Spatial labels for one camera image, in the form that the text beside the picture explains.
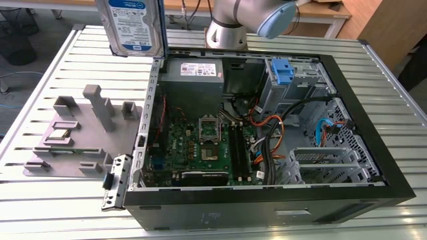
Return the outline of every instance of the metal table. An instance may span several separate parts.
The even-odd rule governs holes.
[[[168,43],[203,47],[204,33],[169,30]],[[57,96],[88,103],[83,88],[97,84],[113,104],[144,105],[152,59],[113,57],[104,28],[87,26],[71,32],[0,144],[0,233],[21,233],[19,239],[427,239],[427,117],[371,47],[343,39],[283,36],[267,41],[252,34],[247,43],[258,51],[334,55],[418,197],[342,224],[145,232],[127,211],[100,211],[101,181],[24,176],[23,164],[55,114]]]

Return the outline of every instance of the trash can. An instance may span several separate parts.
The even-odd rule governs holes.
[[[0,14],[4,19],[27,34],[33,35],[39,32],[39,26],[31,8],[0,7]]]
[[[29,64],[37,58],[27,35],[8,21],[0,21],[0,55],[16,66]]]

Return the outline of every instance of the hard drive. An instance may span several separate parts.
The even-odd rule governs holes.
[[[164,58],[163,0],[96,0],[113,55]]]

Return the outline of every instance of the blue drive bay latch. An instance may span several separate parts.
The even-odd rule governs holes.
[[[274,58],[271,60],[272,70],[278,77],[279,85],[290,85],[294,79],[294,67],[287,59]]]

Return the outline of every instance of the metal bracket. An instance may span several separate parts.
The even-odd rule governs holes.
[[[125,199],[131,165],[132,156],[128,154],[117,156],[113,159],[111,172],[105,175],[103,183],[103,188],[105,189],[100,208],[103,212],[125,209],[123,203]]]

